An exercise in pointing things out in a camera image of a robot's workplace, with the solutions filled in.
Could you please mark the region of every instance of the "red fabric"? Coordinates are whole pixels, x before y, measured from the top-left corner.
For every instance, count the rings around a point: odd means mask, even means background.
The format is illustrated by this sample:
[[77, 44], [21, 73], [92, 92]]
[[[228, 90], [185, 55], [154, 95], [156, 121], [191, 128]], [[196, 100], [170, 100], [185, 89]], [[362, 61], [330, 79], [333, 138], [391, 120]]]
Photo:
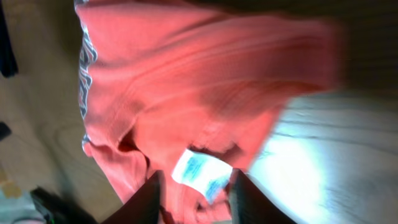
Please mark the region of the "red fabric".
[[290, 97], [336, 84], [338, 43], [320, 21], [238, 17], [183, 1], [91, 0], [76, 12], [98, 53], [88, 68], [85, 152], [123, 202], [163, 170], [165, 222], [231, 218], [224, 192], [208, 205], [172, 180], [185, 148], [247, 169]]

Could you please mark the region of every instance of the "coral red shirt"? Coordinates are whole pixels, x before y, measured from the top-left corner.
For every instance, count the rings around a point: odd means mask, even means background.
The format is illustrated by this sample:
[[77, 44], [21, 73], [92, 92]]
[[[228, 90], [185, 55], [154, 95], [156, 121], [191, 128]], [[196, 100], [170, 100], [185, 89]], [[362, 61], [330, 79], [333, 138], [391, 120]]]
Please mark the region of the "coral red shirt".
[[165, 172], [166, 223], [229, 220], [223, 192], [173, 181], [187, 147], [247, 169], [292, 96], [336, 84], [338, 43], [321, 21], [234, 16], [183, 1], [76, 5], [83, 147], [123, 202]]

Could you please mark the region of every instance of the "clothing label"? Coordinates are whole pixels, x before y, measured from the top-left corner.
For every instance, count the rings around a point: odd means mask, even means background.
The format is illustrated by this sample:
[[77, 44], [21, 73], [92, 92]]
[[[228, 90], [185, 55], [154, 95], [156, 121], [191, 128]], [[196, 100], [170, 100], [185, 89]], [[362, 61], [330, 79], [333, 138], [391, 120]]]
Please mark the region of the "clothing label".
[[233, 168], [204, 153], [186, 149], [174, 167], [173, 179], [199, 191], [211, 204], [228, 184]]

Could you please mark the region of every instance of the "clothing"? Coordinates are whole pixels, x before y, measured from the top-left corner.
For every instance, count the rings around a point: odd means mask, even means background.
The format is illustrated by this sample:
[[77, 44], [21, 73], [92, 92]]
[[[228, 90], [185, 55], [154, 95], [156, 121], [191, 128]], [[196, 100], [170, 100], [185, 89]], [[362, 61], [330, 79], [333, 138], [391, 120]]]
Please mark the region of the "clothing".
[[178, 0], [91, 0], [76, 12], [85, 153], [123, 202], [164, 171], [166, 223], [231, 218], [226, 192], [209, 205], [171, 178], [187, 147], [246, 170], [290, 97], [337, 84], [340, 44], [322, 21]]
[[0, 1], [0, 72], [6, 78], [14, 76], [18, 72], [17, 62], [11, 49], [8, 36], [6, 19], [4, 17]]

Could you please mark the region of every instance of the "brown surface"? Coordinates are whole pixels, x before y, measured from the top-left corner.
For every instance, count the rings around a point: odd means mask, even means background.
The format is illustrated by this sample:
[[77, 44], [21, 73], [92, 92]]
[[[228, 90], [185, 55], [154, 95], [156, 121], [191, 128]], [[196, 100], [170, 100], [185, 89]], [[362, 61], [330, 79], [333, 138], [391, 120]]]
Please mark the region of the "brown surface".
[[[81, 34], [72, 0], [2, 2], [21, 70], [15, 78], [0, 79], [0, 120], [13, 131], [0, 142], [2, 166], [23, 189], [40, 185], [72, 197], [103, 220], [120, 202], [80, 146]], [[312, 223], [398, 219], [397, 8], [395, 1], [372, 2], [286, 0], [275, 6], [338, 16], [350, 37], [347, 90], [295, 100], [252, 171], [271, 189], [272, 171], [283, 170], [279, 180], [297, 203], [280, 196], [282, 187], [268, 194], [299, 217], [312, 217]], [[277, 163], [267, 162], [278, 155]], [[313, 173], [316, 181], [310, 179]], [[316, 212], [300, 210], [303, 205]]]

